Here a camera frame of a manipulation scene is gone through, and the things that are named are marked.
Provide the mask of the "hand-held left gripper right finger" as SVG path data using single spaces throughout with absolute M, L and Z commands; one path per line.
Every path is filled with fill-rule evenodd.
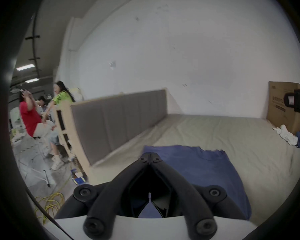
M 247 221 L 240 208 L 221 186 L 190 184 L 158 154 L 151 154 L 151 168 L 175 193 L 190 239 L 211 239 L 215 236 L 218 225 L 214 216 Z

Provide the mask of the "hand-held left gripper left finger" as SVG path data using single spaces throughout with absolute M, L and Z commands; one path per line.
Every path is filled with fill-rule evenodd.
M 117 215 L 137 218 L 150 202 L 150 165 L 151 154 L 142 154 L 110 182 L 77 186 L 55 220 L 86 215 L 84 233 L 90 239 L 110 239 Z

